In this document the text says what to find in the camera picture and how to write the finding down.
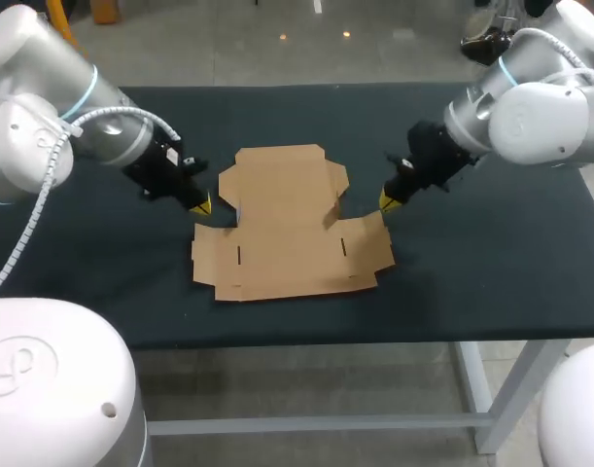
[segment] yellow object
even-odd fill
[[[208,200],[201,203],[199,206],[191,209],[191,212],[201,214],[202,216],[209,216],[212,212],[212,201],[210,200],[210,193],[208,193]]]
[[[381,190],[381,196],[378,199],[378,207],[383,212],[388,212],[394,209],[395,207],[401,207],[402,203],[396,201],[395,199],[389,198],[385,195],[385,189]]]
[[[72,35],[70,24],[67,22],[67,17],[65,16],[63,5],[61,5],[61,0],[47,0],[46,6],[48,8],[48,14],[51,17],[51,24],[54,26],[54,29],[56,29],[58,33],[61,34],[63,39],[65,39],[75,48],[78,48],[78,43]]]

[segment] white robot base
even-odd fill
[[[0,299],[0,467],[153,467],[134,364],[88,309]]]

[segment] table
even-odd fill
[[[440,119],[462,85],[381,84],[248,89],[131,89],[176,127],[217,199],[217,174],[241,147],[320,144],[346,165],[346,217],[377,207],[418,119]],[[398,265],[362,293],[228,304],[191,281],[191,214],[142,202],[117,171],[78,161],[57,189],[1,296],[85,305],[131,348],[456,341],[472,413],[151,423],[155,435],[267,430],[477,427],[494,452],[571,338],[594,337],[594,201],[576,170],[489,158],[444,194],[418,194],[386,217]],[[31,202],[0,209],[0,265]],[[216,201],[212,226],[235,214]],[[475,341],[532,340],[491,404]]]

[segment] cardboard box blank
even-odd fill
[[[394,264],[379,211],[339,220],[343,165],[315,145],[242,149],[219,176],[238,227],[197,224],[193,280],[222,301],[267,300],[375,287]]]

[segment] metal table leg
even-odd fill
[[[494,454],[541,390],[571,340],[528,341],[489,410],[493,423],[478,428],[475,444],[480,454]]]

